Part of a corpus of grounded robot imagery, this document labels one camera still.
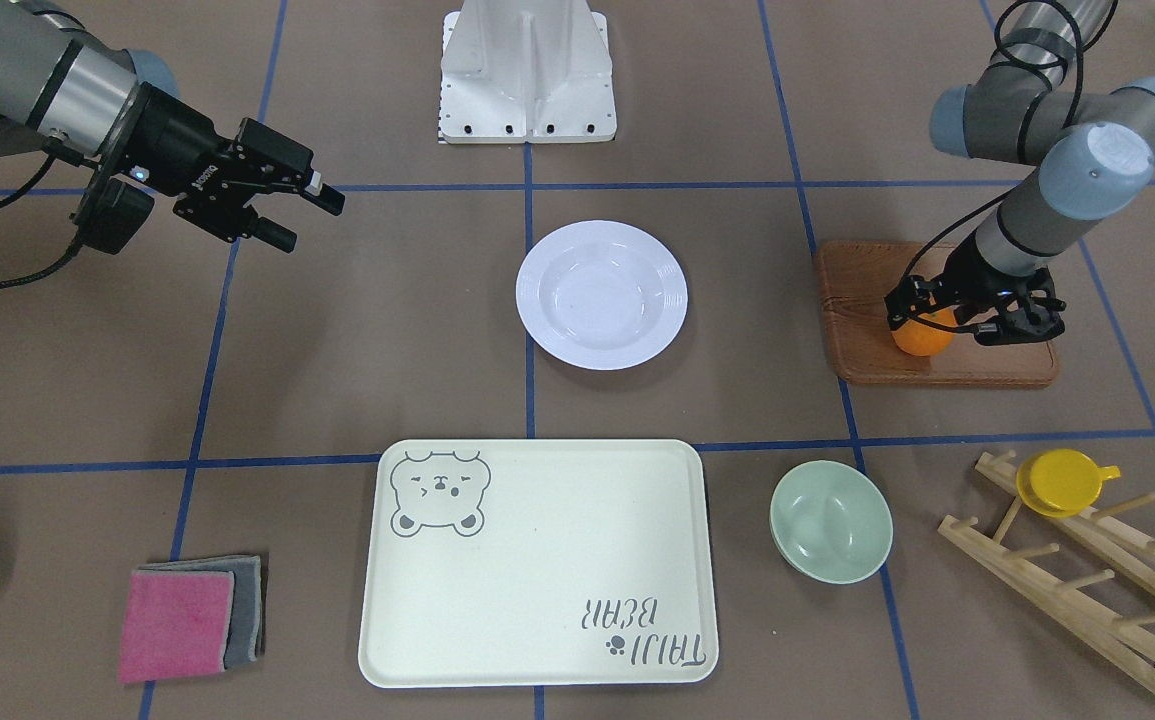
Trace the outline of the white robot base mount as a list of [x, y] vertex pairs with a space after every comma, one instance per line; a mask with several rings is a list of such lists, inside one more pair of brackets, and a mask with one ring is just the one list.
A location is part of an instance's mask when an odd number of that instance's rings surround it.
[[601, 143], [618, 132], [608, 20], [586, 1], [464, 1], [444, 15], [444, 143]]

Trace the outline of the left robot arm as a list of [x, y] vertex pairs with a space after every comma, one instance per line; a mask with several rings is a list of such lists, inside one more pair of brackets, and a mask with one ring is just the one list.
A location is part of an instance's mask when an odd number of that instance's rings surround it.
[[1155, 77], [1106, 94], [1085, 90], [1085, 60], [1113, 18], [1113, 1], [1015, 1], [973, 86], [936, 102], [929, 135], [942, 153], [1006, 161], [1030, 175], [971, 211], [976, 228], [942, 272], [907, 265], [885, 296], [906, 354], [942, 351], [957, 334], [979, 346], [1060, 336], [1065, 302], [1049, 265], [1122, 211], [1155, 173]]

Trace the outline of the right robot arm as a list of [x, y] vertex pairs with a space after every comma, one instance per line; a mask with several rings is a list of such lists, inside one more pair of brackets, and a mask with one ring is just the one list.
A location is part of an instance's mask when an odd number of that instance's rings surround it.
[[143, 51], [116, 51], [49, 1], [0, 1], [0, 158], [46, 151], [91, 168], [73, 223], [79, 245], [106, 254], [132, 240], [155, 205], [224, 242], [295, 248], [295, 233], [252, 208], [293, 193], [340, 215], [344, 196], [292, 138], [247, 118], [222, 138], [179, 99], [173, 73]]

